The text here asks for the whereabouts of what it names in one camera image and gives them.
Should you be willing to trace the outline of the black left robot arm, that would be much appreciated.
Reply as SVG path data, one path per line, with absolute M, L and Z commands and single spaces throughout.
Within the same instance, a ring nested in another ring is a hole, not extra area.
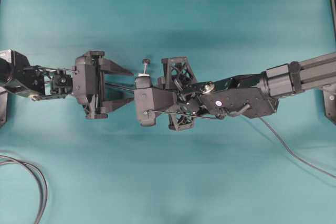
M 1 87 L 33 101 L 64 99 L 68 95 L 82 105 L 87 119 L 106 119 L 108 113 L 133 101 L 108 100 L 105 75 L 133 73 L 104 57 L 104 51 L 87 51 L 72 69 L 32 66 L 17 51 L 1 51 Z

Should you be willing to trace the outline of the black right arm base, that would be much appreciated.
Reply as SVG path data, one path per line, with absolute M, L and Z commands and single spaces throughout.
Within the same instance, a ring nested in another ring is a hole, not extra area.
M 335 84 L 323 87 L 322 91 L 325 116 L 335 124 Z

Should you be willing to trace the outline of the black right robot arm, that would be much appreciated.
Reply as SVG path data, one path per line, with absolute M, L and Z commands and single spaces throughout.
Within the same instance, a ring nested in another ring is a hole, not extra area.
M 135 107 L 142 126 L 154 126 L 161 114 L 169 116 L 169 128 L 175 131 L 191 129 L 196 118 L 260 118 L 276 113 L 281 98 L 315 88 L 328 91 L 335 85 L 334 53 L 206 82 L 196 80 L 185 57 L 164 58 L 162 65 L 156 86 L 146 74 L 135 79 Z

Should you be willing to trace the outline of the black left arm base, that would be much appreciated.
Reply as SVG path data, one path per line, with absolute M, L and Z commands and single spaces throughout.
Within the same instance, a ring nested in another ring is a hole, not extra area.
M 2 87 L 0 90 L 0 127 L 2 127 L 7 121 L 8 92 Z

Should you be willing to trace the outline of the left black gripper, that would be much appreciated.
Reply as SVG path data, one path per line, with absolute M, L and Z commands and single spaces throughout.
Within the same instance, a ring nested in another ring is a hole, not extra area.
M 106 113 L 115 111 L 134 101 L 134 98 L 126 98 L 102 102 L 104 88 L 101 84 L 99 70 L 100 59 L 101 71 L 106 74 L 134 75 L 130 70 L 103 58 L 103 56 L 103 51 L 88 51 L 75 60 L 76 73 L 72 78 L 72 95 L 82 105 L 86 119 L 106 119 L 108 117 Z

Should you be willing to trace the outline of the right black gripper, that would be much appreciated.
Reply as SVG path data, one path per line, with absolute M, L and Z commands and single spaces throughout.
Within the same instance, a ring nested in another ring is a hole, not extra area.
M 139 74 L 135 79 L 134 101 L 137 118 L 142 126 L 154 126 L 160 112 L 166 111 L 189 114 L 185 105 L 174 105 L 176 95 L 169 90 L 183 90 L 196 83 L 196 77 L 187 57 L 164 58 L 161 60 L 164 76 L 158 78 L 158 87 L 153 86 L 149 74 Z M 194 127 L 196 118 L 169 114 L 169 129 L 189 130 Z

